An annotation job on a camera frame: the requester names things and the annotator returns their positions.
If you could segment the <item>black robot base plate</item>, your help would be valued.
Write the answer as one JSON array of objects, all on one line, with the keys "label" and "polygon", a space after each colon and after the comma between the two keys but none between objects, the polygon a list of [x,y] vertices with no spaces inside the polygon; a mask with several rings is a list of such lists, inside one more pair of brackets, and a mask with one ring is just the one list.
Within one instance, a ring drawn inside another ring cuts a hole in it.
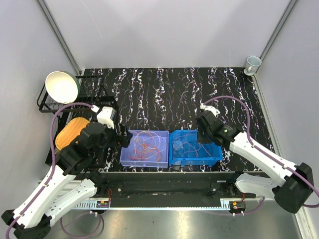
[{"label": "black robot base plate", "polygon": [[111,207],[155,210],[219,207],[220,199],[254,198],[243,195],[227,180],[232,172],[105,172],[112,190]]}]

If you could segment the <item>orange woven plate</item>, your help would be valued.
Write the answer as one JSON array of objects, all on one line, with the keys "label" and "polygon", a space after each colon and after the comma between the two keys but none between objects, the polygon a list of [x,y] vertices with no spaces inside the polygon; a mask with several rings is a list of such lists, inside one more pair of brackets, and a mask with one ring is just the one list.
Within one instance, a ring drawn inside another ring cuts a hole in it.
[{"label": "orange woven plate", "polygon": [[82,129],[84,129],[89,121],[83,117],[77,117],[72,119],[63,130],[57,135],[55,139],[55,146],[58,150],[68,146],[77,136],[80,135]]}]

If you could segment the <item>blue plastic bin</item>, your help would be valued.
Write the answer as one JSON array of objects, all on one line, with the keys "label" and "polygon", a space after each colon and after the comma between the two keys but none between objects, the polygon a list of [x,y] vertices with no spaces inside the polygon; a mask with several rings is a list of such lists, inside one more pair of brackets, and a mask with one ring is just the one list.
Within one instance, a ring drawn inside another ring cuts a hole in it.
[{"label": "blue plastic bin", "polygon": [[222,159],[222,148],[214,143],[198,143],[196,130],[176,130],[169,134],[169,166],[211,167]]}]

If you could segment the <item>white bowl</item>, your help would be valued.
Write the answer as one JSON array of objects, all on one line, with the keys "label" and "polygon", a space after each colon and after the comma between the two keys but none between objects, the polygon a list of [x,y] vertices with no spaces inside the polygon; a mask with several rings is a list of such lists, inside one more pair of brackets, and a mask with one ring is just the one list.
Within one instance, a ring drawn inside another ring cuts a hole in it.
[{"label": "white bowl", "polygon": [[80,93],[78,79],[66,71],[51,72],[45,79],[45,88],[53,100],[62,104],[75,102]]}]

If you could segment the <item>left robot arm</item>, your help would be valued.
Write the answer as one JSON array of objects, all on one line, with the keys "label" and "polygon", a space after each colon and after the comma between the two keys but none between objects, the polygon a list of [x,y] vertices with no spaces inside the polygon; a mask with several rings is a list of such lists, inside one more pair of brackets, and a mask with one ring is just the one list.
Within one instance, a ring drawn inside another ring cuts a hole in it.
[{"label": "left robot arm", "polygon": [[109,148],[127,148],[133,135],[122,125],[121,134],[98,122],[90,122],[71,143],[52,158],[49,172],[33,193],[15,210],[6,210],[1,218],[18,239],[43,239],[51,227],[73,207],[90,197],[109,193],[108,180],[98,171],[92,171],[70,192],[57,199],[58,194],[82,170]]}]

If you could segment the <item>purple plastic bin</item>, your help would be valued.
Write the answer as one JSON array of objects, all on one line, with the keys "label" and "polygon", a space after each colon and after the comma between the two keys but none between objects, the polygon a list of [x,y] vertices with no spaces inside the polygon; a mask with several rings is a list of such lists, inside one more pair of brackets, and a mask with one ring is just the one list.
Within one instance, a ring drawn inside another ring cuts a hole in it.
[{"label": "purple plastic bin", "polygon": [[120,163],[124,167],[167,168],[169,132],[130,130],[133,134],[128,148],[121,149]]}]

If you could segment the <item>white mug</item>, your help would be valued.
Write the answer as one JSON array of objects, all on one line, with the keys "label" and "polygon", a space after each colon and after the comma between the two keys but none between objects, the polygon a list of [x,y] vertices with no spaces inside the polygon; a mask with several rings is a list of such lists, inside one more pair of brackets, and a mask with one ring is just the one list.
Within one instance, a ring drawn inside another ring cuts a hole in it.
[{"label": "white mug", "polygon": [[247,76],[254,75],[257,72],[257,70],[258,70],[258,68],[260,67],[261,64],[262,64],[262,60],[259,57],[257,57],[257,56],[249,56],[247,58],[247,61],[246,61],[244,73]]}]

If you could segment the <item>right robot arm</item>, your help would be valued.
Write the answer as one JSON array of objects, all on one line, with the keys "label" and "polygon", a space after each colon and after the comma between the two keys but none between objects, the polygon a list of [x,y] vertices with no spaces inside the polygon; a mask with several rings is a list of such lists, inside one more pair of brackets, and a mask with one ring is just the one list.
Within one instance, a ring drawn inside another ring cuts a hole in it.
[{"label": "right robot arm", "polygon": [[314,191],[313,171],[305,163],[288,161],[249,138],[247,132],[224,124],[212,109],[201,109],[196,116],[199,143],[215,143],[238,154],[267,174],[267,177],[237,173],[226,185],[231,197],[242,193],[273,199],[289,213],[297,213]]}]

